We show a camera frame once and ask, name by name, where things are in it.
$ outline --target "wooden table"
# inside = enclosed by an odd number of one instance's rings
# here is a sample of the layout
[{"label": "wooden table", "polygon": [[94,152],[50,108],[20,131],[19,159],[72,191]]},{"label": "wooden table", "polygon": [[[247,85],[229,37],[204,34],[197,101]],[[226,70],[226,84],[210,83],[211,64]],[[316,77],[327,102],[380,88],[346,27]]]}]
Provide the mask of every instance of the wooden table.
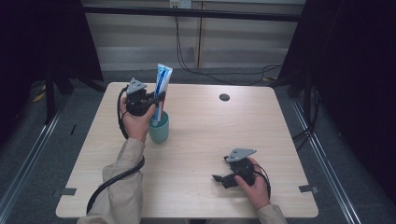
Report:
[{"label": "wooden table", "polygon": [[[126,83],[108,85],[88,136],[67,182],[77,189],[62,196],[58,217],[85,216],[92,193],[102,183],[102,169],[117,158],[125,141],[116,104]],[[148,92],[155,84],[148,84]],[[219,96],[230,96],[227,102]],[[146,142],[142,217],[255,217],[244,192],[225,189],[212,175],[228,175],[223,160],[233,148],[253,148],[252,157],[266,170],[272,185],[271,203],[285,217],[315,217],[318,208],[307,185],[290,133],[274,91],[266,87],[170,84],[165,111],[169,138]]]}]

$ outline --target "beige sleeve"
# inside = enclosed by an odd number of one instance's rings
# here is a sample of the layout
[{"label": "beige sleeve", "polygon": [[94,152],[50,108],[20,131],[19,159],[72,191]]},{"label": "beige sleeve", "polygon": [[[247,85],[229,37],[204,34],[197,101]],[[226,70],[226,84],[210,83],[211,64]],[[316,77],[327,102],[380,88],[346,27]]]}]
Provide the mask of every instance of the beige sleeve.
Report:
[{"label": "beige sleeve", "polygon": [[[144,143],[136,139],[126,140],[117,161],[103,169],[104,182],[135,167],[143,158],[144,148]],[[104,189],[90,213],[81,217],[78,223],[138,224],[143,205],[142,178],[143,174],[139,171]]]},{"label": "beige sleeve", "polygon": [[276,204],[268,204],[257,211],[261,224],[284,224],[288,223],[283,216],[280,207]]}]

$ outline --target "black cable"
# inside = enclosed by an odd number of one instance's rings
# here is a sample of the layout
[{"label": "black cable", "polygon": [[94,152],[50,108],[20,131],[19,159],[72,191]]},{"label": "black cable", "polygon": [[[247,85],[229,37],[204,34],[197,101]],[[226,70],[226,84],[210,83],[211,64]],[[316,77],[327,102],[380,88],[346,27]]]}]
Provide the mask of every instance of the black cable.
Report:
[{"label": "black cable", "polygon": [[258,164],[253,164],[253,165],[259,167],[265,173],[264,178],[266,178],[268,180],[268,183],[269,183],[270,179],[268,178],[267,172],[265,172],[265,170],[260,165],[258,165]]},{"label": "black cable", "polygon": [[96,200],[96,197],[99,195],[100,192],[102,192],[104,189],[106,189],[107,187],[109,187],[110,185],[116,183],[117,181],[123,179],[124,177],[131,175],[133,173],[136,173],[137,171],[139,171],[143,166],[145,165],[145,157],[142,158],[142,161],[139,162],[139,164],[136,165],[136,167],[133,167],[131,169],[129,169],[128,171],[120,174],[120,175],[116,175],[113,178],[107,180],[107,182],[105,182],[103,185],[101,185],[91,196],[90,200],[88,201],[88,205],[87,205],[87,214],[91,211],[93,203]]},{"label": "black cable", "polygon": [[303,136],[305,136],[304,141],[300,144],[300,146],[297,148],[297,152],[300,151],[300,149],[303,147],[303,145],[306,143],[306,141],[311,137],[312,132],[315,129],[315,126],[317,124],[317,119],[318,119],[318,110],[319,110],[319,104],[320,104],[320,99],[318,96],[318,91],[315,87],[314,88],[314,98],[313,98],[313,105],[315,107],[315,114],[314,118],[312,121],[309,121],[309,127],[304,129],[301,133],[296,134],[295,136],[292,137],[293,142],[297,142],[302,139]]},{"label": "black cable", "polygon": [[271,184],[270,184],[270,179],[268,178],[267,173],[265,172],[265,175],[263,175],[262,173],[257,172],[257,171],[253,171],[253,173],[256,174],[256,175],[261,176],[261,177],[264,179],[265,184],[267,185],[268,198],[271,198]]},{"label": "black cable", "polygon": [[122,135],[124,136],[125,139],[128,139],[128,133],[125,131],[125,127],[124,127],[123,122],[122,122],[123,115],[121,116],[121,114],[120,114],[120,104],[121,104],[121,97],[124,94],[124,92],[128,89],[128,86],[129,85],[127,85],[125,88],[123,88],[120,91],[119,98],[117,100],[117,117],[119,118],[119,126],[120,126],[120,129],[121,129]]},{"label": "black cable", "polygon": [[[128,89],[128,85],[123,88],[119,94],[119,98],[117,100],[117,117],[119,119],[119,125],[120,125],[120,129],[122,132],[122,135],[125,137],[125,139],[128,139],[128,133],[125,131],[123,122],[122,122],[122,118],[123,116],[128,112],[125,111],[123,114],[120,113],[120,101],[121,101],[121,97],[123,95],[123,93]],[[87,204],[87,214],[91,211],[93,203],[95,202],[97,196],[100,194],[100,192],[102,192],[104,189],[106,189],[107,187],[109,187],[110,185],[116,183],[117,181],[123,179],[124,177],[128,176],[128,175],[132,175],[134,173],[136,173],[137,171],[139,171],[145,164],[145,157],[142,158],[142,161],[139,162],[136,167],[133,167],[127,171],[125,171],[122,174],[116,175],[113,178],[107,180],[107,182],[105,182],[104,184],[102,184],[91,196],[90,200],[88,201]]]},{"label": "black cable", "polygon": [[[192,71],[190,70],[190,68],[185,64],[184,59],[183,59],[183,55],[181,52],[181,44],[180,44],[180,36],[179,36],[179,29],[178,29],[178,17],[175,16],[175,22],[176,22],[176,30],[177,30],[177,61],[178,64],[180,65],[180,67],[192,74],[195,75],[202,75],[202,76],[206,76],[206,77],[210,77],[216,81],[228,84],[228,85],[239,85],[239,86],[252,86],[258,82],[261,82],[262,79],[264,78],[264,74],[266,72],[269,72],[279,66],[281,66],[281,64],[270,64],[270,65],[266,65],[264,66],[264,68],[260,71],[260,72],[251,72],[251,73],[239,73],[239,72],[231,72],[231,73],[203,73],[203,72],[199,72],[199,71]],[[228,81],[225,81],[223,79],[217,78],[217,77],[213,77],[213,76],[217,76],[217,75],[261,75],[261,77],[251,83],[248,84],[235,84],[235,83],[231,83]]]}]

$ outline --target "human hand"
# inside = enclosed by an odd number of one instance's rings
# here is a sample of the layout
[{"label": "human hand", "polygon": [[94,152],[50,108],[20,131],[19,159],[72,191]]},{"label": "human hand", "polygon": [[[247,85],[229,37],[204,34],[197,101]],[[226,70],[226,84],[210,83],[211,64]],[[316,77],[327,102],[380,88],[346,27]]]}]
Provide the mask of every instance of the human hand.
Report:
[{"label": "human hand", "polygon": [[[259,164],[252,158],[249,158],[250,161],[255,164],[254,170],[256,172],[262,172],[259,167]],[[236,183],[241,187],[241,189],[246,193],[249,202],[253,205],[257,210],[263,208],[265,205],[270,204],[270,198],[268,196],[267,184],[262,176],[255,174],[254,175],[254,184],[249,186],[248,183],[239,175],[234,177]]]},{"label": "human hand", "polygon": [[122,123],[125,131],[130,138],[146,142],[146,137],[149,131],[149,121],[155,112],[155,104],[151,105],[145,115],[141,117],[133,116],[126,110],[126,98],[122,97],[120,101],[120,113],[122,116]]}]

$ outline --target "black curtain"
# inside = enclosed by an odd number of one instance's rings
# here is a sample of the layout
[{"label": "black curtain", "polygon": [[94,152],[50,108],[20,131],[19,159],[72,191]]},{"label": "black curtain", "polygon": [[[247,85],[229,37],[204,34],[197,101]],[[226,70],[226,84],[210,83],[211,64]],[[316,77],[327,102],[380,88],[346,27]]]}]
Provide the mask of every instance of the black curtain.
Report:
[{"label": "black curtain", "polygon": [[297,74],[294,94],[310,75],[340,134],[394,203],[395,12],[391,0],[307,0],[303,15],[318,22],[298,24],[280,76]]},{"label": "black curtain", "polygon": [[103,80],[85,13],[48,4],[81,6],[79,0],[0,1],[2,138],[12,133],[32,83],[44,80],[49,67],[55,80]]}]

